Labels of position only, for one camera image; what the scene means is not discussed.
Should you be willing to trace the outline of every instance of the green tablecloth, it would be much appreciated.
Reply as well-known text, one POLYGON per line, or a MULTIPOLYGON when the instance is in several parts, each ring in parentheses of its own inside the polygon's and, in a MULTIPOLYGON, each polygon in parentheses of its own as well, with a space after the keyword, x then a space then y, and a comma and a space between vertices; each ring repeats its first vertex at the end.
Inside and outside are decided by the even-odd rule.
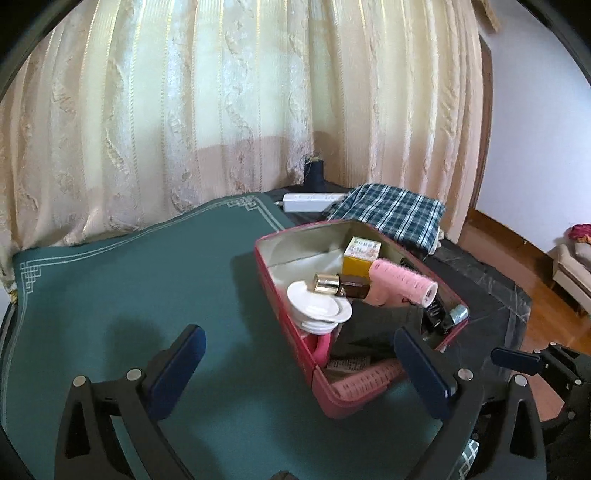
POLYGON ((53 478, 72 379, 142 367, 188 323, 205 329, 207 352, 160 425, 197 479, 265 480, 280 470, 301 480, 405 477, 437 431, 414 390, 401 384, 330 420, 291 357, 253 255, 258 237, 289 226, 255 194, 133 235, 15 257, 20 313, 2 359, 1 420, 38 480, 53 478))

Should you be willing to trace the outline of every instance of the white power strip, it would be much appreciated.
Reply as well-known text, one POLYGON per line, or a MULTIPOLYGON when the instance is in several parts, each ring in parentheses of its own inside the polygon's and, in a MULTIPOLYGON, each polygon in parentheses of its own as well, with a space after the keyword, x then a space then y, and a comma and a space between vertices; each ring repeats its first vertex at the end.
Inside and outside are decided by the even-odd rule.
POLYGON ((345 198, 346 193, 286 193, 282 202, 285 213, 320 213, 345 198))

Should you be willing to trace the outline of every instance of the green plaid fabric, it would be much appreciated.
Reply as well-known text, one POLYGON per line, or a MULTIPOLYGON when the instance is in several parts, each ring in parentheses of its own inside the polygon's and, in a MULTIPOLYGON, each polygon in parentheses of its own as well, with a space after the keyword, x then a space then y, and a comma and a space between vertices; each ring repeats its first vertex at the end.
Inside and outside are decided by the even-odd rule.
POLYGON ((352 190, 327 212, 328 220, 359 220, 403 245, 429 251, 437 241, 445 206, 409 190, 366 183, 352 190))

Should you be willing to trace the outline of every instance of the bottle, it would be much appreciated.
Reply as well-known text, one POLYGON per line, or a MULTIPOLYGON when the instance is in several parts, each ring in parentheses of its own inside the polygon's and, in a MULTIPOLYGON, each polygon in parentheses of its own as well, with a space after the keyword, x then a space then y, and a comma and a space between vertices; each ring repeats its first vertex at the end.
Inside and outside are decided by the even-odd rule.
POLYGON ((347 297, 363 300, 369 293, 369 280, 354 275, 328 275, 317 273, 314 276, 313 291, 334 295, 335 297, 347 297))

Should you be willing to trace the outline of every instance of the curtain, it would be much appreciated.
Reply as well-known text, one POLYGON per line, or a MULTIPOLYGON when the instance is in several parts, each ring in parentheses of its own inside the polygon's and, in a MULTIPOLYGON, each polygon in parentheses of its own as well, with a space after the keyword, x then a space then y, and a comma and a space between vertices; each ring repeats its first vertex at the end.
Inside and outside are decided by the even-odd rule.
POLYGON ((457 239, 478 162, 469 0, 85 0, 0 103, 0 277, 217 197, 381 182, 446 204, 457 239))

